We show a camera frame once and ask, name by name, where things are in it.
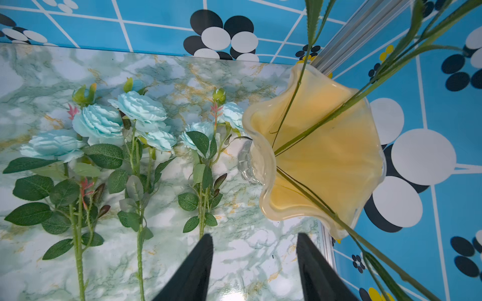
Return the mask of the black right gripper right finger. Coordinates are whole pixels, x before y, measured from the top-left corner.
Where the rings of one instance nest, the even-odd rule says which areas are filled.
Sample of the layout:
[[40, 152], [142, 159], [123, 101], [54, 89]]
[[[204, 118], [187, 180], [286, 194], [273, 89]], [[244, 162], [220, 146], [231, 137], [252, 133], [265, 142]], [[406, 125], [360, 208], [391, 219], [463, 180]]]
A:
[[306, 233], [298, 234], [296, 252], [304, 300], [358, 300]]

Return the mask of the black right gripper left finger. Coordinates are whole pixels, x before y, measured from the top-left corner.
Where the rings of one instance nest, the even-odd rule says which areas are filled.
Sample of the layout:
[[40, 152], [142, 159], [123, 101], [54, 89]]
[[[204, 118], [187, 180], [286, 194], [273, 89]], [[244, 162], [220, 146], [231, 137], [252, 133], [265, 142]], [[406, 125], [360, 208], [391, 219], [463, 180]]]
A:
[[205, 301], [207, 299], [212, 260], [212, 236], [205, 234], [153, 300]]

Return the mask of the yellow fluted glass vase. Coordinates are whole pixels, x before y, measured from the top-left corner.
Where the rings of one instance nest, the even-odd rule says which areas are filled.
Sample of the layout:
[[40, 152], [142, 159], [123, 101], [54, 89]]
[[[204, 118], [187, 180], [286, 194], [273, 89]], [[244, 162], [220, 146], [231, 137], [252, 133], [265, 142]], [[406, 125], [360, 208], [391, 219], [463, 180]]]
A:
[[278, 153], [354, 93], [299, 63], [284, 92], [246, 109], [242, 124], [252, 139], [247, 177], [262, 184], [259, 205], [267, 218], [312, 216], [337, 240], [355, 227], [385, 177], [385, 156], [366, 99]]

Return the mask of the large light blue peony stem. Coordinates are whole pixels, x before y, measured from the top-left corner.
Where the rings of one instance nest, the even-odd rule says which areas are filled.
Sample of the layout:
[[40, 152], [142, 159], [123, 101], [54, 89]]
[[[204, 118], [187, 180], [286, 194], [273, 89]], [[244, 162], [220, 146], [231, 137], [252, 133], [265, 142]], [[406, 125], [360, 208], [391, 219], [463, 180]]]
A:
[[227, 178], [226, 173], [215, 176], [213, 166], [233, 140], [245, 137], [243, 110], [227, 100], [224, 89], [213, 91], [210, 116], [209, 121], [189, 125], [181, 134], [182, 144], [191, 151], [193, 171], [190, 188], [178, 195], [178, 204], [182, 210], [195, 214], [185, 223], [183, 233], [199, 229], [200, 238], [206, 227], [218, 225], [212, 210], [223, 198], [220, 188]]

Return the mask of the white blue flower bunch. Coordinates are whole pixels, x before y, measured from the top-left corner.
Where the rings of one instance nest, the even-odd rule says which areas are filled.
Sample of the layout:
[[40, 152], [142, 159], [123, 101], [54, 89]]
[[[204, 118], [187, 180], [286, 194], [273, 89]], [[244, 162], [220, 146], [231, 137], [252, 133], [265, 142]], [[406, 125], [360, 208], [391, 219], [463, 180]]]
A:
[[126, 173], [125, 181], [114, 179], [113, 183], [120, 184], [125, 194], [125, 198], [119, 202], [118, 218], [124, 226], [136, 233], [136, 278], [141, 300], [146, 299], [143, 247], [145, 241], [153, 238], [145, 213], [160, 178], [160, 172], [155, 166], [156, 156], [165, 153], [169, 160], [172, 159], [173, 148], [177, 143], [165, 123], [166, 110], [160, 102], [148, 97], [147, 91], [146, 86], [130, 77], [123, 86], [122, 94], [109, 100], [123, 122], [124, 150], [130, 171]]

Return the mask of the white blue flower stem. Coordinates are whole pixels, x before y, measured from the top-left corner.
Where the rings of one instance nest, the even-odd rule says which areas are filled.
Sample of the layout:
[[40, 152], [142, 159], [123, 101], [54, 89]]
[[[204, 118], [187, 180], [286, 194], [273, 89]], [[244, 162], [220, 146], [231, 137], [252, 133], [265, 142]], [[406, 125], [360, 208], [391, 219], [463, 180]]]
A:
[[29, 172], [15, 181], [13, 195], [25, 204], [8, 213], [5, 221], [21, 227], [41, 225], [51, 235], [69, 234], [42, 256], [53, 260], [74, 252], [79, 299], [85, 300], [84, 253], [104, 243], [95, 228], [110, 206], [102, 204], [105, 184], [84, 153], [85, 139], [73, 129], [57, 129], [35, 135], [21, 147], [21, 157], [8, 163], [3, 174]]

